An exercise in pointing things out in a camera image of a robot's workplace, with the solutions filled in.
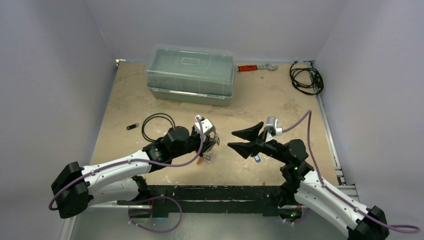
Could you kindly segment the metal keyring plate with keys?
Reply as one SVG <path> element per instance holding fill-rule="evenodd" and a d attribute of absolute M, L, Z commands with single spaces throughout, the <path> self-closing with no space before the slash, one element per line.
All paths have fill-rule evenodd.
<path fill-rule="evenodd" d="M 196 164 L 200 165 L 203 162 L 210 162 L 212 160 L 213 148 L 220 145 L 220 138 L 216 131 L 207 134 L 205 137 L 204 147 L 202 153 L 199 155 Z"/>

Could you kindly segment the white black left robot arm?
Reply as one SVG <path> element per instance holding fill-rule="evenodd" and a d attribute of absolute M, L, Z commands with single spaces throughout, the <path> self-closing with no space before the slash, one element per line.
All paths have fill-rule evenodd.
<path fill-rule="evenodd" d="M 71 162 L 51 184 L 53 199 L 48 208 L 67 219 L 89 206 L 115 201 L 118 196 L 142 205 L 148 201 L 149 191 L 137 184 L 137 175 L 177 167 L 174 159 L 192 152 L 196 157 L 203 156 L 218 143 L 215 126 L 204 119 L 196 122 L 191 131 L 183 126 L 171 128 L 143 149 L 116 160 L 86 166 Z"/>

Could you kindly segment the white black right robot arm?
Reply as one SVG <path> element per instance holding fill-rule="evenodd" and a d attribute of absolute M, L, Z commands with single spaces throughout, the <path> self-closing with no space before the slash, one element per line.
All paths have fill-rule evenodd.
<path fill-rule="evenodd" d="M 301 139 L 280 143 L 274 139 L 280 128 L 267 128 L 263 122 L 232 131 L 242 142 L 229 142 L 228 147 L 247 159 L 259 153 L 284 165 L 280 168 L 284 183 L 277 197 L 280 207 L 297 202 L 316 212 L 349 240 L 385 240 L 390 231 L 383 210 L 352 199 L 322 178 L 307 163 L 309 154 Z"/>

